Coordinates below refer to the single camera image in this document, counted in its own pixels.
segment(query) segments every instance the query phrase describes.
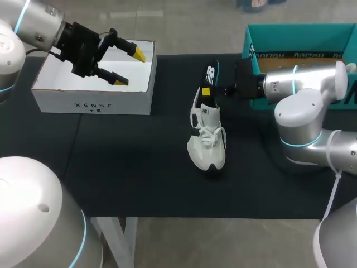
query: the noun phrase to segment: cable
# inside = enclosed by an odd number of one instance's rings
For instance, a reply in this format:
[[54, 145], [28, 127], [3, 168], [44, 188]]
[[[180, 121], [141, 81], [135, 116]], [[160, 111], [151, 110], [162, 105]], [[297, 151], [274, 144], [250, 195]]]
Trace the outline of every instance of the cable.
[[104, 35], [104, 34], [108, 34], [108, 33], [109, 32], [102, 32], [102, 33], [99, 34], [99, 36]]
[[[40, 52], [45, 52], [45, 51], [42, 51], [41, 49], [31, 49], [31, 50], [29, 50], [28, 52], [26, 52], [26, 56], [27, 56], [28, 54], [31, 54], [31, 53], [33, 53], [33, 52], [38, 52], [38, 51], [40, 51]], [[55, 56], [55, 57], [58, 56], [58, 54], [53, 53], [52, 51], [48, 51], [48, 52], [45, 52], [45, 53], [51, 54], [51, 55], [53, 55], [53, 56]]]
[[336, 179], [335, 179], [335, 183], [334, 183], [334, 187], [332, 188], [332, 192], [331, 192], [331, 195], [330, 195], [330, 199], [329, 199], [329, 202], [327, 204], [327, 208], [326, 208], [326, 211], [325, 211], [325, 214], [324, 214], [324, 217], [322, 218], [322, 220], [326, 219], [327, 216], [330, 214], [330, 210], [331, 210], [331, 207], [332, 207], [332, 204], [334, 202], [334, 198], [335, 198], [335, 194], [336, 194], [336, 189], [337, 189], [337, 186], [339, 185], [339, 181], [341, 179], [341, 174], [342, 174], [342, 171], [338, 171], [332, 161], [331, 161], [331, 156], [330, 156], [330, 149], [331, 149], [331, 143], [332, 143], [332, 139], [334, 138], [335, 134], [338, 133], [338, 132], [341, 132], [341, 130], [334, 130], [332, 131], [332, 133], [330, 134], [330, 137], [327, 141], [327, 145], [326, 145], [326, 158], [327, 158], [327, 162], [329, 163], [329, 166], [331, 167], [331, 169], [333, 170], [333, 172], [335, 173], [336, 175]]

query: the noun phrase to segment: screw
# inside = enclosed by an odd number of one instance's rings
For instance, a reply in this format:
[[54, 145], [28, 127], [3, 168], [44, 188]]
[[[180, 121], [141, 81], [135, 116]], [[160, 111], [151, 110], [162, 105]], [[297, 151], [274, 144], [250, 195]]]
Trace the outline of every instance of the screw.
[[41, 35], [36, 36], [36, 41], [37, 42], [43, 42], [44, 38]]

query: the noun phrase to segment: shoe tongue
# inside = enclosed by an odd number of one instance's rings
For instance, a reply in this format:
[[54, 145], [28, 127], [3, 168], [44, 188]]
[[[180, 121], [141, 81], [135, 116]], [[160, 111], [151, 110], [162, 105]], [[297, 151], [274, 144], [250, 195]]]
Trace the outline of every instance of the shoe tongue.
[[204, 126], [217, 128], [219, 126], [219, 109], [201, 104], [201, 118]]

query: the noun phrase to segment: teal box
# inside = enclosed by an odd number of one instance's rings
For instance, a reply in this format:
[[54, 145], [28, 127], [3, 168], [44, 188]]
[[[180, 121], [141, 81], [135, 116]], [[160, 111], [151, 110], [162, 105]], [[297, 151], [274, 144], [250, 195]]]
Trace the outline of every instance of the teal box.
[[[250, 58], [253, 72], [260, 74], [257, 58], [339, 58], [357, 64], [357, 28], [345, 24], [248, 25], [242, 58]], [[357, 109], [357, 73], [348, 74], [345, 99], [330, 109]], [[266, 99], [252, 101], [252, 108], [273, 109]]]

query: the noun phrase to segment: black cloth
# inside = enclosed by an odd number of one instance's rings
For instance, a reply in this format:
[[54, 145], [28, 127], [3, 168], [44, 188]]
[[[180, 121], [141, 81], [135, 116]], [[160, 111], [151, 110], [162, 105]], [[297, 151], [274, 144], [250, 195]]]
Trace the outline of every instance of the black cloth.
[[0, 157], [36, 159], [62, 179], [80, 115], [41, 113], [31, 87], [43, 61], [26, 60], [12, 95], [0, 105]]
[[[227, 132], [224, 169], [207, 178], [191, 162], [190, 108], [212, 59], [220, 62], [219, 84], [231, 84], [239, 54], [158, 56], [150, 116], [82, 116], [65, 185], [87, 215], [322, 217], [334, 174], [286, 162], [272, 111], [218, 99]], [[355, 115], [329, 111], [325, 127], [357, 131]], [[357, 180], [344, 174], [334, 208], [356, 196]]]

